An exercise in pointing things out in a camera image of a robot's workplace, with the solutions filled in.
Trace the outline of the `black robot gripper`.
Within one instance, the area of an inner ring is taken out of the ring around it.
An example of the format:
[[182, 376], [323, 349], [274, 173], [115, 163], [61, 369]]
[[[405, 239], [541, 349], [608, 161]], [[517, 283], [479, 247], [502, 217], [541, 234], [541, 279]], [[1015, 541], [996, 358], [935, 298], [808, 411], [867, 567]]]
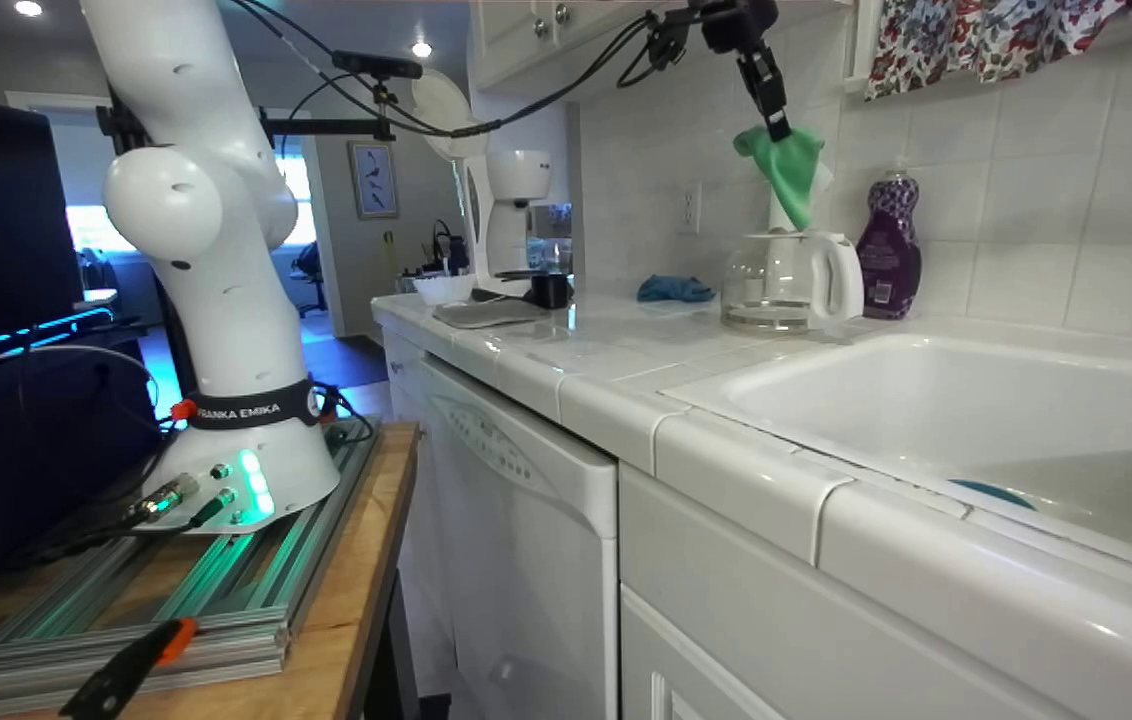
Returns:
[[742, 50], [735, 68], [774, 140], [787, 140], [787, 93], [763, 31], [781, 18], [776, 0], [692, 0], [705, 44], [711, 50]]

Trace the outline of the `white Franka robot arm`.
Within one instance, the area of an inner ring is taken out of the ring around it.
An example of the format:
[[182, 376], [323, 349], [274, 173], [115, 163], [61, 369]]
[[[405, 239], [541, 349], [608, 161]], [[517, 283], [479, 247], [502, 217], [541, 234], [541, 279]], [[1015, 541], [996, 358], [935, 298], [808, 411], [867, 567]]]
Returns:
[[79, 0], [112, 93], [150, 133], [110, 167], [110, 218], [170, 291], [197, 386], [138, 530], [237, 535], [342, 489], [274, 253], [295, 222], [217, 0]]

